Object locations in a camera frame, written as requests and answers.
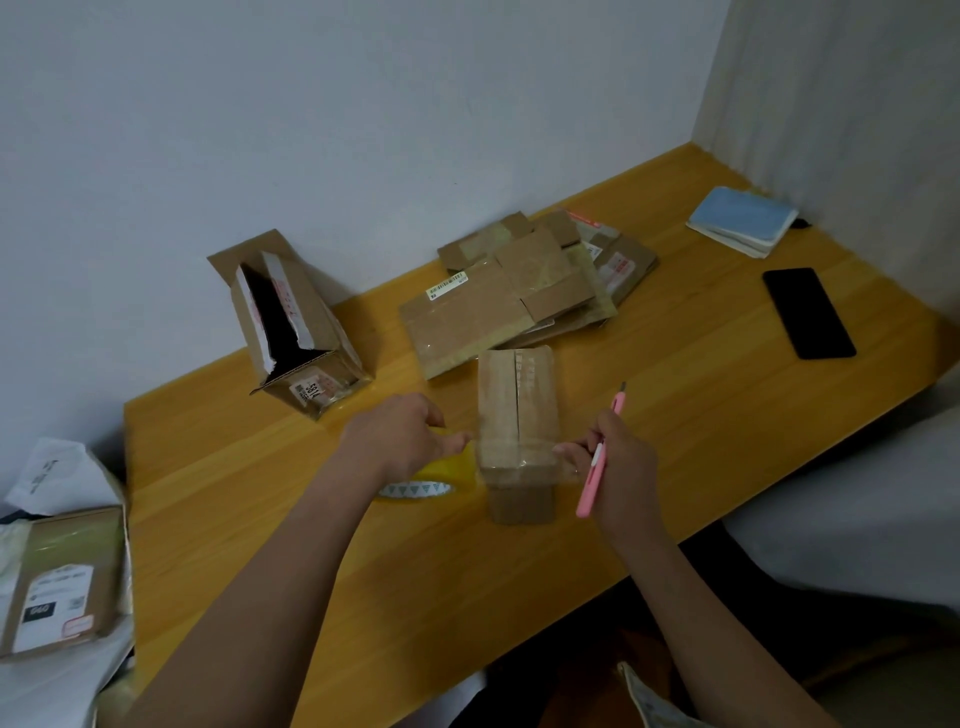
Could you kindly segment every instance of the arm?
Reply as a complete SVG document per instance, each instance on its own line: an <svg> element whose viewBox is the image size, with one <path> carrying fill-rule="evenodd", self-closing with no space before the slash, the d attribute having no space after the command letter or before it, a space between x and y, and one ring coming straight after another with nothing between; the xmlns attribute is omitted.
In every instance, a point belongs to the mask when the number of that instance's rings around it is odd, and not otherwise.
<svg viewBox="0 0 960 728"><path fill-rule="evenodd" d="M130 728L276 726L293 718L350 538L384 485L466 446L423 395L354 418L267 543L206 610L133 705Z"/></svg>
<svg viewBox="0 0 960 728"><path fill-rule="evenodd" d="M558 452L581 475L604 437L594 518L630 571L666 639L693 704L717 728L837 723L777 664L690 566L660 518L657 454L610 410Z"/></svg>

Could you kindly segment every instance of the person's right hand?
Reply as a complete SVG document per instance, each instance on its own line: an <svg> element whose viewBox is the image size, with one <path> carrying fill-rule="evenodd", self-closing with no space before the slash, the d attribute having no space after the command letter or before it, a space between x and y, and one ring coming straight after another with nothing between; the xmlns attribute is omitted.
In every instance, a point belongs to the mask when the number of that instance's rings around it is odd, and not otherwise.
<svg viewBox="0 0 960 728"><path fill-rule="evenodd" d="M601 440L606 443L607 465L592 515L613 548L668 538L657 496L657 451L635 437L612 410L602 410L585 437L560 443L554 451L586 480Z"/></svg>

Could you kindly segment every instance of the white wall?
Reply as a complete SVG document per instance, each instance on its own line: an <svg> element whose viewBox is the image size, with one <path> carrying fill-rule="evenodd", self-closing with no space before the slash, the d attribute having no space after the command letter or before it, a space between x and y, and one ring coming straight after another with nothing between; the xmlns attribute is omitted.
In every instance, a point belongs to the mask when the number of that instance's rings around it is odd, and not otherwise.
<svg viewBox="0 0 960 728"><path fill-rule="evenodd" d="M727 5L8 3L0 484L243 345L207 254L278 227L340 299L688 141Z"/></svg>

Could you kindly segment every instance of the phone screen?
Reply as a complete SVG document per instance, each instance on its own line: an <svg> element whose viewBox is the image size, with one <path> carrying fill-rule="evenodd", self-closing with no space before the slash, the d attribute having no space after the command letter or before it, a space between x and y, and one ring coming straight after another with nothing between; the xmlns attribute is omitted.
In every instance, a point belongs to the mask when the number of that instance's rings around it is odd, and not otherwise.
<svg viewBox="0 0 960 728"><path fill-rule="evenodd" d="M856 347L812 268L767 271L763 282L799 358L856 356Z"/></svg>

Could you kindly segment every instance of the person's left hand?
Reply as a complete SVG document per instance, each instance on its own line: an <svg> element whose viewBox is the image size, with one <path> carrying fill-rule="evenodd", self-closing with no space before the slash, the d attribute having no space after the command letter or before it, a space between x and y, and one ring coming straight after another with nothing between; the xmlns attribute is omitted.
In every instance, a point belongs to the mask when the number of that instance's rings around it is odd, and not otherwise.
<svg viewBox="0 0 960 728"><path fill-rule="evenodd" d="M401 483L434 460L459 454L468 432L440 435L444 413L422 394L393 395L354 417L344 428L338 454L374 468L380 486Z"/></svg>

